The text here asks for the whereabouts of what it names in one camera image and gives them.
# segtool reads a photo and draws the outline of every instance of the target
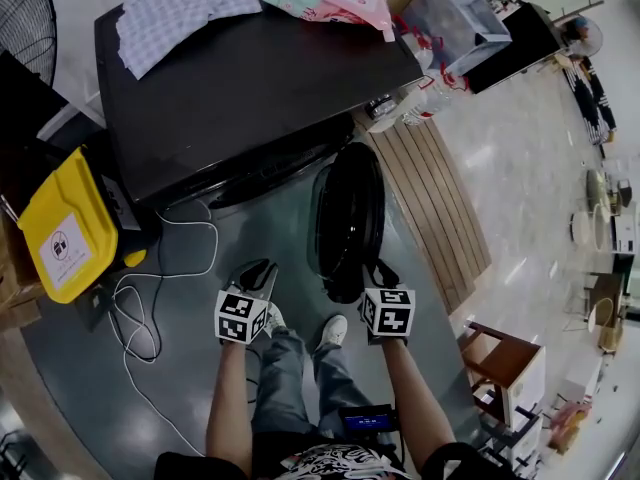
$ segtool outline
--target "checkered cloth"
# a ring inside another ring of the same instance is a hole
[[[125,0],[123,8],[119,54],[138,80],[208,21],[262,10],[258,0]]]

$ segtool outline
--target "label sticker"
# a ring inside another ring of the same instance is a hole
[[[40,246],[40,258],[56,290],[91,259],[91,251],[74,213],[64,219]]]

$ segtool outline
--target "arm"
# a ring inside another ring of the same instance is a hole
[[[455,442],[451,425],[401,340],[382,344],[400,427],[418,472],[441,446]]]
[[[207,427],[206,455],[238,466],[251,478],[251,425],[247,410],[245,347],[225,342]]]

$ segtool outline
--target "wooden slat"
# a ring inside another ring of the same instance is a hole
[[[414,218],[413,214],[411,213],[409,205],[407,204],[407,201],[405,200],[405,197],[402,194],[400,187],[398,186],[398,182],[396,181],[393,175],[393,171],[387,164],[387,159],[378,149],[378,146],[373,140],[372,135],[366,132],[367,128],[365,126],[365,123],[369,124],[368,118],[364,115],[361,115],[361,113],[355,113],[354,118],[356,121],[356,127],[358,128],[360,133],[362,133],[362,135],[366,137],[368,144],[374,150],[374,152],[376,153],[380,161],[380,166],[382,168],[382,171],[386,177],[387,182],[391,186],[391,190],[393,191],[394,197],[398,201],[398,205],[400,206],[400,210],[402,211],[402,214],[407,221],[409,230],[411,231],[411,234],[413,235],[416,241],[416,244],[418,245],[418,248],[422,252],[422,256],[425,258],[429,268],[431,269],[431,272],[433,273],[433,278],[436,283],[436,287],[438,288],[438,291],[440,293],[440,297],[442,298],[445,305],[447,306],[447,312],[451,313],[455,308],[458,307],[460,301],[458,299],[458,295],[455,293],[455,289],[453,288],[453,285],[451,285],[450,277],[446,275],[444,276],[444,281],[441,279],[441,277],[443,277],[442,273],[438,272],[438,269],[436,268],[436,264],[438,263],[439,259],[433,257],[432,252],[429,250],[429,247],[427,246],[427,243],[430,242],[429,237],[426,237],[426,239],[425,237],[423,237],[419,229],[419,226],[417,224],[417,221]]]
[[[396,130],[394,128],[389,128],[384,132],[384,134],[373,136],[376,144],[378,144],[378,147],[380,147],[380,150],[383,154],[385,154],[383,148],[381,147],[380,142],[378,142],[378,138],[381,135],[384,135],[386,137],[389,145],[398,158],[400,166],[404,170],[410,186],[413,189],[416,197],[418,198],[419,204],[424,211],[427,221],[429,222],[431,232],[436,239],[438,248],[440,249],[440,252],[444,258],[445,264],[447,265],[447,269],[453,281],[456,292],[458,293],[461,301],[465,300],[473,292],[474,288],[473,286],[469,287],[467,279],[465,279],[465,277],[463,276],[460,266],[456,261],[455,254],[447,239],[444,228],[442,227],[442,223],[440,222],[436,209],[433,206],[433,202],[431,201],[431,198],[429,197],[429,194],[425,189],[422,180],[420,179],[420,175],[415,165],[411,161],[409,153],[402,144],[402,141],[400,140],[400,137],[398,136]],[[405,189],[402,186],[400,188],[404,193]],[[411,208],[411,211],[414,212],[415,215],[416,209],[411,204],[409,204],[409,206]]]
[[[469,218],[471,219],[471,223],[473,225],[473,230],[474,230],[474,234],[476,236],[476,240],[478,242],[478,245],[480,246],[480,250],[482,252],[482,257],[484,258],[484,265],[485,268],[488,267],[489,265],[491,265],[491,254],[489,253],[489,247],[487,246],[487,242],[484,238],[484,233],[482,232],[482,228],[480,227],[480,222],[478,221],[478,216],[476,215],[475,209],[473,208],[473,205],[471,204],[471,200],[469,199],[469,195],[467,194],[467,191],[464,187],[464,184],[462,183],[462,179],[460,178],[460,174],[458,173],[458,170],[455,167],[455,163],[453,161],[453,158],[451,158],[451,153],[449,153],[449,150],[447,149],[447,146],[444,142],[444,139],[442,138],[442,135],[440,134],[440,131],[438,130],[438,128],[436,127],[435,123],[433,122],[433,119],[430,119],[429,121],[427,121],[425,123],[427,129],[429,130],[429,132],[431,133],[431,136],[433,137],[439,151],[440,154],[442,155],[442,157],[444,158],[445,162],[447,163],[447,165],[449,166],[449,172],[451,173],[453,180],[456,184],[456,186],[458,187],[458,192],[462,198],[462,202],[464,204],[464,206],[467,208],[467,214],[469,215]]]
[[[416,224],[416,221],[413,218],[413,214],[411,213],[411,210],[409,209],[409,206],[407,205],[407,202],[405,201],[404,197],[402,196],[402,192],[400,192],[400,188],[398,187],[398,184],[396,183],[396,180],[394,179],[393,174],[392,174],[391,170],[389,169],[389,166],[387,165],[384,157],[382,156],[382,154],[378,150],[378,146],[376,146],[375,141],[373,140],[373,138],[371,137],[370,134],[366,134],[366,137],[367,137],[367,143],[369,144],[371,149],[373,149],[375,151],[376,156],[378,157],[378,160],[380,161],[380,166],[382,167],[382,171],[383,171],[383,173],[385,175],[385,178],[386,178],[387,182],[389,183],[389,186],[391,186],[391,190],[393,192],[393,197],[395,197],[396,201],[398,202],[398,206],[400,206],[400,210],[402,211],[402,215],[407,221],[407,225],[409,226],[409,230],[411,231],[411,235],[413,236],[414,240],[416,241],[416,245],[418,246],[418,249],[422,253],[422,257],[427,262],[427,264],[429,266],[429,269],[431,270],[431,272],[433,272],[433,280],[436,283],[436,287],[438,288],[438,292],[440,293],[440,297],[445,301],[445,303],[448,303],[447,294],[446,294],[446,292],[445,292],[445,290],[444,290],[444,288],[442,286],[442,282],[440,281],[440,277],[438,276],[438,273],[437,273],[437,271],[436,271],[436,269],[434,267],[433,259],[431,258],[431,255],[429,254],[429,249],[427,248],[427,245],[424,243],[424,239],[422,238],[422,235],[420,234],[420,230],[418,229],[418,225]]]
[[[436,213],[438,214],[438,218],[440,219],[440,224],[444,228],[444,232],[447,235],[447,239],[449,240],[449,246],[453,250],[453,255],[458,262],[458,267],[460,268],[460,272],[462,273],[462,278],[467,286],[469,292],[473,292],[475,290],[474,279],[478,276],[477,272],[474,273],[471,268],[471,263],[475,265],[475,258],[473,258],[473,252],[471,250],[471,245],[468,244],[470,258],[467,257],[467,253],[465,251],[464,246],[462,245],[462,238],[466,239],[466,234],[464,233],[464,228],[460,225],[460,228],[463,230],[462,235],[459,234],[458,229],[453,223],[453,219],[451,213],[449,212],[449,208],[445,203],[445,198],[448,203],[451,204],[451,197],[446,193],[440,192],[440,187],[435,181],[437,176],[440,176],[440,172],[435,169],[433,170],[425,161],[422,152],[418,148],[418,141],[415,139],[414,134],[417,134],[418,137],[422,137],[420,131],[415,129],[415,126],[407,127],[403,123],[397,124],[395,130],[402,140],[409,156],[413,160],[416,169],[422,179],[422,182],[431,197],[431,201],[433,206],[436,209]]]
[[[415,219],[416,226],[420,231],[420,235],[424,240],[427,250],[429,251],[429,257],[434,265],[434,273],[440,279],[442,289],[446,295],[446,302],[450,306],[451,310],[460,306],[461,300],[458,296],[451,274],[444,261],[444,257],[440,252],[440,248],[435,240],[434,233],[431,229],[431,225],[427,220],[427,216],[424,214],[424,210],[418,201],[418,197],[411,188],[411,183],[404,172],[404,169],[400,165],[398,158],[396,157],[393,149],[389,145],[387,138],[382,135],[372,135],[372,139],[375,142],[382,157],[384,157],[389,170],[393,173],[393,177],[398,184],[399,192],[404,197],[408,208],[410,208],[411,215]]]
[[[414,128],[415,130],[412,131],[412,135],[447,205],[447,210],[449,211],[449,215],[451,215],[456,231],[460,236],[465,255],[469,260],[471,273],[474,278],[477,278],[485,269],[484,258],[482,257],[482,251],[477,242],[471,219],[467,213],[467,208],[462,202],[460,191],[453,181],[449,167],[444,161],[444,158],[442,158],[442,154],[436,146],[428,128],[424,124]]]

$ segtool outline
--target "cardboard box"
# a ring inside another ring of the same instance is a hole
[[[22,232],[0,214],[0,315],[44,295]]]
[[[26,327],[39,319],[40,310],[36,301],[23,302],[0,313],[0,332]]]

